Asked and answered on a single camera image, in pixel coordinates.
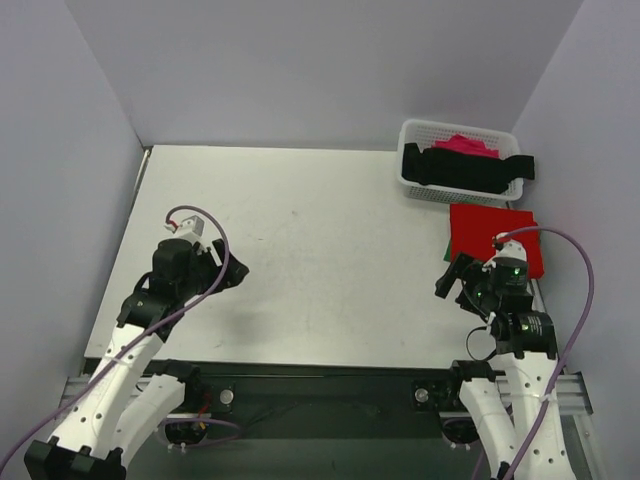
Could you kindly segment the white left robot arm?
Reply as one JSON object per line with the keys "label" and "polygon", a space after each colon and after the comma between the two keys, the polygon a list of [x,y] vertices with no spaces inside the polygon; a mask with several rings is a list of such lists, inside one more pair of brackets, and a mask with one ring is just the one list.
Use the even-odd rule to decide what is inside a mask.
{"label": "white left robot arm", "polygon": [[195,414],[210,404],[199,367],[162,363],[142,393],[131,395],[188,307],[238,286],[247,266],[223,239],[208,248],[172,238],[158,244],[152,268],[123,301],[111,340],[87,386],[64,410],[46,441],[24,455],[32,479],[123,479],[133,456],[174,410]]}

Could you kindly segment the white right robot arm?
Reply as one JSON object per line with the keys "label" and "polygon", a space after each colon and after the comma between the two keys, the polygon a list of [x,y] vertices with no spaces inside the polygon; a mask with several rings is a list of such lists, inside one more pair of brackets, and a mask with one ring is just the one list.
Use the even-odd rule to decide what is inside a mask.
{"label": "white right robot arm", "polygon": [[494,479],[573,479],[555,383],[559,376],[555,329],[533,307],[524,255],[497,253],[487,262],[459,254],[437,281],[446,297],[461,284],[456,302],[477,314],[495,341],[509,388],[503,402],[486,360],[457,362],[443,383],[448,404],[470,414]]}

